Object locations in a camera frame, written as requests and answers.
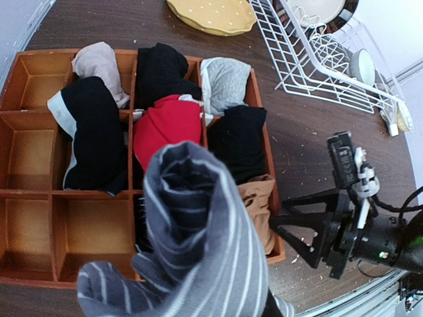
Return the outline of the aluminium front rail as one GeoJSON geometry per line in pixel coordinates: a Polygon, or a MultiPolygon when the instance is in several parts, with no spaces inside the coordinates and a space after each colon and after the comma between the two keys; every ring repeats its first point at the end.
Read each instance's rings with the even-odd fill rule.
{"type": "Polygon", "coordinates": [[[298,316],[421,316],[422,275],[394,269],[298,316]]]}

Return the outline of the beige rolled sock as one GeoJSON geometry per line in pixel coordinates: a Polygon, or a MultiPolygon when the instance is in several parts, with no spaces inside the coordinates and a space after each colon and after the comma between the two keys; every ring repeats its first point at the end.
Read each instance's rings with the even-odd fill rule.
{"type": "Polygon", "coordinates": [[[99,77],[110,91],[119,109],[130,100],[124,92],[114,50],[105,42],[85,46],[78,51],[72,62],[73,72],[80,78],[99,77]]]}

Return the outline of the grey striped boxer underwear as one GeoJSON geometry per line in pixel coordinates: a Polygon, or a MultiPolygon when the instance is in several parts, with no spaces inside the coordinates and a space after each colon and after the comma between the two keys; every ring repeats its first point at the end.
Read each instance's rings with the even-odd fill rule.
{"type": "Polygon", "coordinates": [[[86,316],[294,316],[269,288],[262,243],[225,165],[191,142],[167,145],[143,180],[152,252],[132,260],[141,281],[108,262],[79,271],[86,316]]]}

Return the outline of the black rimmed grey plate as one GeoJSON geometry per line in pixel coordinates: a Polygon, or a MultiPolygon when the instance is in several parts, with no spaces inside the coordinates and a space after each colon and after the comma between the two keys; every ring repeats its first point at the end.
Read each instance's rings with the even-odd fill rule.
{"type": "Polygon", "coordinates": [[[326,27],[326,33],[341,29],[354,15],[358,0],[287,0],[303,28],[326,27]]]}

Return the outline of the brown rolled underwear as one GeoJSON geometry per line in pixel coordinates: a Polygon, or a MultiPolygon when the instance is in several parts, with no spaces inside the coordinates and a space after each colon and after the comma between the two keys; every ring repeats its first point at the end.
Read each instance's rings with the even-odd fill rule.
{"type": "Polygon", "coordinates": [[[264,174],[237,186],[266,255],[272,252],[275,245],[275,238],[269,225],[269,199],[275,182],[271,175],[264,174]]]}

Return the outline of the light blue bowl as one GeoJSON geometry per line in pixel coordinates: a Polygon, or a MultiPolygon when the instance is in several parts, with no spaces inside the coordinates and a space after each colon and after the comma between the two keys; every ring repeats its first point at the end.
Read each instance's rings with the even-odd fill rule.
{"type": "Polygon", "coordinates": [[[350,76],[359,82],[373,86],[375,84],[375,66],[367,50],[361,49],[353,53],[350,65],[350,76]]]}

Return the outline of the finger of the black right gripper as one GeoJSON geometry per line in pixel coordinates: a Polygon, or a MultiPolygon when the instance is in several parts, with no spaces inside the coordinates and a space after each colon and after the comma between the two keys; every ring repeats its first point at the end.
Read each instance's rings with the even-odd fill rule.
{"type": "Polygon", "coordinates": [[[331,213],[294,213],[271,216],[270,228],[284,239],[312,267],[327,259],[330,247],[331,213]],[[310,246],[294,236],[285,226],[313,229],[317,233],[310,246]]]}
{"type": "Polygon", "coordinates": [[[290,198],[282,202],[282,211],[281,216],[291,217],[291,216],[308,216],[312,215],[327,217],[331,216],[336,209],[338,202],[338,194],[340,190],[331,189],[325,190],[323,192],[318,192],[310,195],[304,195],[301,197],[290,198]],[[312,213],[303,213],[299,210],[299,207],[304,206],[314,206],[318,204],[324,204],[325,208],[321,212],[314,211],[312,213]]]}

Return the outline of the grey beige sock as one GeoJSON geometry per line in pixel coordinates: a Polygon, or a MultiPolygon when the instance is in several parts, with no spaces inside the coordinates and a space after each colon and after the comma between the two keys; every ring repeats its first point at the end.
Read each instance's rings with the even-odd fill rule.
{"type": "Polygon", "coordinates": [[[414,131],[411,113],[404,102],[398,102],[393,107],[386,107],[379,113],[387,125],[390,136],[397,136],[399,131],[414,131]]]}

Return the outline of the yellow dotted plate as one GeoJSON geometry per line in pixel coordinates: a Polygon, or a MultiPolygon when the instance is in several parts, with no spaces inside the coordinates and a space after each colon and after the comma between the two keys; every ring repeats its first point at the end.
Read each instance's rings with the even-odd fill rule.
{"type": "Polygon", "coordinates": [[[215,36],[244,34],[256,23],[248,1],[168,0],[167,5],[184,24],[215,36]]]}

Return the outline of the black white rolled underwear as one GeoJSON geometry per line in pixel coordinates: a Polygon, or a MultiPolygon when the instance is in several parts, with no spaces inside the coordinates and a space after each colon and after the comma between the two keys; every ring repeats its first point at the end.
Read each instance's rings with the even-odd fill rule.
{"type": "Polygon", "coordinates": [[[100,77],[79,79],[47,101],[71,138],[64,190],[97,190],[112,197],[126,189],[128,150],[117,104],[100,77]]]}

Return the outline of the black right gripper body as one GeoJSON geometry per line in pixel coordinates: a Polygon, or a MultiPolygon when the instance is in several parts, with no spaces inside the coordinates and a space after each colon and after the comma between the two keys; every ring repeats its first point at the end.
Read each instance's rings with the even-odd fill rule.
{"type": "Polygon", "coordinates": [[[422,206],[409,205],[422,190],[413,192],[402,207],[384,203],[377,194],[375,170],[365,151],[353,145],[349,131],[328,138],[327,147],[336,187],[347,199],[347,221],[339,226],[325,258],[330,277],[339,279],[346,263],[354,260],[422,273],[422,206]]]}

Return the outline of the red rolled underwear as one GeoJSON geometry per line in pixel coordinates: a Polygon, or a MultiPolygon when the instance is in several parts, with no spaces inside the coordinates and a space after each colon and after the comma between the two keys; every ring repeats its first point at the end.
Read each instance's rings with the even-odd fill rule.
{"type": "Polygon", "coordinates": [[[200,101],[190,94],[159,99],[135,123],[134,155],[146,170],[153,155],[168,144],[200,143],[202,119],[200,101]]]}

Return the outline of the grey rolled sock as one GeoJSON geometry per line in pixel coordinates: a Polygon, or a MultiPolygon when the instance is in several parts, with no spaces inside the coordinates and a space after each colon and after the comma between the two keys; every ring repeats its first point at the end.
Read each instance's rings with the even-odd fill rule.
{"type": "Polygon", "coordinates": [[[203,59],[200,64],[202,98],[206,113],[223,116],[234,106],[246,106],[247,81],[252,67],[233,58],[203,59]]]}

